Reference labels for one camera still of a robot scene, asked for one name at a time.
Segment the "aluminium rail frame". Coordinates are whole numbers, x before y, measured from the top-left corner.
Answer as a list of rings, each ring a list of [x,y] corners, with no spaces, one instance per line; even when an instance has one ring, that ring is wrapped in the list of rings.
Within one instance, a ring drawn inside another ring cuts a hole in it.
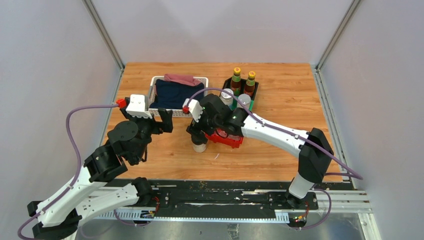
[[[342,166],[339,167],[339,175],[342,177],[343,182],[324,182],[321,185],[316,185],[312,189],[312,192],[327,196],[326,200],[322,200],[322,205],[327,208],[327,212],[325,215],[323,215],[322,219],[318,221],[319,225],[323,224],[331,213],[347,213],[351,215],[356,214],[359,219],[360,230],[363,233],[364,239],[379,240],[381,239],[381,235],[379,233],[371,205],[367,199],[367,194],[365,191],[356,189],[355,183],[353,181],[354,175],[346,170],[347,159],[344,154],[339,130],[337,129],[336,120],[332,110],[332,104],[329,99],[327,87],[324,83],[322,74],[322,69],[326,64],[331,52],[333,51],[336,43],[338,42],[342,33],[345,31],[345,28],[347,27],[349,21],[357,11],[357,8],[360,4],[360,0],[352,0],[350,2],[346,13],[336,28],[335,33],[331,37],[331,40],[328,46],[325,48],[318,63],[316,65],[312,64],[310,66],[320,97],[320,103],[323,107],[323,112],[327,124],[330,128],[331,139],[335,141],[336,153],[339,154],[343,163]]]

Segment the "dark blue cloth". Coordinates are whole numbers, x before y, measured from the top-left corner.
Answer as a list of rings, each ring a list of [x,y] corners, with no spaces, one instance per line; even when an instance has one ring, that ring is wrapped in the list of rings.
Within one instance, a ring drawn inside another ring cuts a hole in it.
[[[196,86],[190,86],[162,79],[158,79],[154,86],[156,90],[155,99],[149,107],[173,110],[181,110],[186,99],[205,88],[202,82]]]

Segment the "black cap shaker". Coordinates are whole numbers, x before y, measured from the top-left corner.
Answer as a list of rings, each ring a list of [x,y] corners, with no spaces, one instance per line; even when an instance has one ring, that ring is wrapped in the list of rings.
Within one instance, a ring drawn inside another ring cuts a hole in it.
[[[234,141],[238,141],[241,138],[240,136],[226,133],[225,131],[223,131],[221,129],[217,130],[217,134],[224,139],[231,139],[231,140],[234,140]]]
[[[207,149],[207,143],[204,143],[202,141],[193,141],[192,147],[195,152],[203,153]]]

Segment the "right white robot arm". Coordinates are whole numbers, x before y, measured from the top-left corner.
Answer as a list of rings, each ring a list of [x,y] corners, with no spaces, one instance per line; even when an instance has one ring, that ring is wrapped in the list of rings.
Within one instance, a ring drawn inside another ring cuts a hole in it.
[[[285,193],[284,200],[292,209],[306,201],[308,191],[320,184],[330,166],[333,150],[318,128],[310,131],[289,128],[265,120],[247,109],[233,110],[214,94],[200,101],[186,99],[183,113],[192,115],[187,132],[195,142],[206,144],[208,136],[252,138],[278,147],[298,159],[297,173]]]

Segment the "green plastic bin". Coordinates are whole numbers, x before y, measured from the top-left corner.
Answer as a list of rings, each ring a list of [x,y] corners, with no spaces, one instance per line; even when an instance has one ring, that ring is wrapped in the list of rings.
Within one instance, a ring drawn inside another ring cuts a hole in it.
[[[233,97],[233,105],[231,106],[231,107],[229,107],[231,110],[234,110],[234,109],[236,109],[237,108],[237,103],[238,103],[238,101],[236,100],[236,99],[238,99],[238,97],[239,96],[237,96],[236,98],[234,98]],[[251,104],[250,104],[250,111],[252,110],[252,108],[253,108],[253,103],[254,103],[254,101],[253,100],[251,100]]]

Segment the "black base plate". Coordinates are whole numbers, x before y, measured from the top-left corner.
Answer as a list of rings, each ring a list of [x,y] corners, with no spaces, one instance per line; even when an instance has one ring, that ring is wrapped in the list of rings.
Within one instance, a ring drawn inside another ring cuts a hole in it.
[[[327,196],[309,191],[292,208],[284,200],[287,181],[152,180],[160,201],[116,209],[123,220],[219,223],[288,223],[298,215],[323,216]]]

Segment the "black cap shaker front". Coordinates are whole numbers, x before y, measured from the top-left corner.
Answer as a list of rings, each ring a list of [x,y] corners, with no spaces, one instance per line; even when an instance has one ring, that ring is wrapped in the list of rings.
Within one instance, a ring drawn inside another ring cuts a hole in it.
[[[207,143],[204,143],[202,141],[193,141],[192,147],[195,152],[203,153],[207,149]]]

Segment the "silver lid jar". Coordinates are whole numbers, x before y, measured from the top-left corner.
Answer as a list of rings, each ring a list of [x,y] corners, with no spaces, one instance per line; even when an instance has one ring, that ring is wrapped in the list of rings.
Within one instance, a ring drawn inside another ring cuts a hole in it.
[[[251,103],[252,103],[252,99],[248,94],[240,94],[238,96],[238,100],[240,102],[237,103],[237,107],[241,108],[242,106],[246,107],[248,110],[250,109]]]
[[[231,107],[234,101],[233,95],[234,95],[234,92],[230,88],[225,88],[220,93],[219,97],[225,105]]]

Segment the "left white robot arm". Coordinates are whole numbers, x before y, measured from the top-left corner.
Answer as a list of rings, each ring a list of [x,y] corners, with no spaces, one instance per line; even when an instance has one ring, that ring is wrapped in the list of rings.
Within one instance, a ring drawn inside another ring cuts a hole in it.
[[[173,130],[171,110],[160,108],[160,121],[153,117],[132,116],[125,107],[121,108],[121,112],[125,120],[108,132],[105,144],[96,148],[85,160],[78,161],[78,170],[66,185],[48,199],[27,205],[30,218],[37,220],[32,227],[34,239],[65,239],[86,222],[120,207],[160,206],[158,196],[144,177],[137,177],[111,193],[90,197],[126,172],[128,166],[145,162],[152,135]]]

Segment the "silver lid jar back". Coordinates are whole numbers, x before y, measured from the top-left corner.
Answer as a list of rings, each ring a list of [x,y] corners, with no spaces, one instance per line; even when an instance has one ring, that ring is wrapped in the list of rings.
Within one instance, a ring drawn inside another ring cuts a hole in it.
[[[241,108],[242,106],[246,107],[248,110],[250,109],[251,103],[252,103],[252,99],[248,94],[240,94],[238,96],[238,100],[240,102],[237,103],[237,107]]]

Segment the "pink cloth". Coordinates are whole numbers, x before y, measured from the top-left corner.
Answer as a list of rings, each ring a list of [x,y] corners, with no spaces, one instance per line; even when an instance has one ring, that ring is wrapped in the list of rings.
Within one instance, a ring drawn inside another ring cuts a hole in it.
[[[193,75],[187,75],[187,74],[167,73],[163,76],[163,80],[165,82],[178,83],[178,84],[186,85],[190,87],[196,87],[202,83],[200,80],[195,79]]]

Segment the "yellow cap sauce bottle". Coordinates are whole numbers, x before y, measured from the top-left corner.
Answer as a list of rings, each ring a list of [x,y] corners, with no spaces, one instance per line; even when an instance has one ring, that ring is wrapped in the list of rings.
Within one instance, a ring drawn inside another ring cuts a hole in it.
[[[230,89],[235,96],[239,96],[241,92],[241,68],[235,67],[231,77]]]
[[[252,97],[254,95],[256,89],[256,73],[254,71],[250,71],[248,73],[248,77],[246,79],[243,93]]]

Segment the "black plastic bin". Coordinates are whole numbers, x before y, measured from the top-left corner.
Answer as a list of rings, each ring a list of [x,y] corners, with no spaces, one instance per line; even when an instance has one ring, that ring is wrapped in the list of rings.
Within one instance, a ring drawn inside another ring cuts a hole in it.
[[[228,78],[228,79],[226,79],[223,82],[222,89],[230,89],[231,88],[231,81],[232,81],[232,78],[231,77]],[[240,83],[241,83],[240,89],[239,89],[239,91],[237,91],[236,93],[233,94],[234,96],[237,96],[238,97],[240,94],[244,94],[245,93],[244,92],[244,88],[246,86],[246,82],[247,82],[247,80],[245,78],[242,78],[240,80]],[[257,91],[259,90],[259,85],[260,85],[260,83],[256,81],[255,82],[254,91],[253,91],[253,94],[251,96],[251,100],[252,101],[254,101],[256,99]]]

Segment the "black cap shaker back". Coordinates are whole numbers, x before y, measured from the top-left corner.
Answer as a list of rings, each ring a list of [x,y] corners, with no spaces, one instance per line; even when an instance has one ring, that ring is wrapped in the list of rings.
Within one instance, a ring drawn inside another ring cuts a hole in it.
[[[217,134],[224,139],[231,139],[231,140],[234,140],[234,141],[238,141],[241,138],[240,136],[226,133],[225,131],[223,131],[221,129],[217,130]]]

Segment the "red plastic bin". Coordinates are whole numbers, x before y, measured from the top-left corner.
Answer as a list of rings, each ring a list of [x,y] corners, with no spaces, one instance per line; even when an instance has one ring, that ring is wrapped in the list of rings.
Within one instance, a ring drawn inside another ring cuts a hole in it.
[[[218,130],[215,131],[212,135],[208,135],[206,133],[205,134],[205,137],[209,141],[212,141],[213,143],[219,143],[219,144],[227,145],[227,146],[230,146],[233,149],[239,148],[240,145],[243,143],[243,139],[244,139],[242,136],[240,136],[240,139],[239,140],[232,140],[232,139],[229,139],[229,138],[222,138],[221,136],[218,135]]]

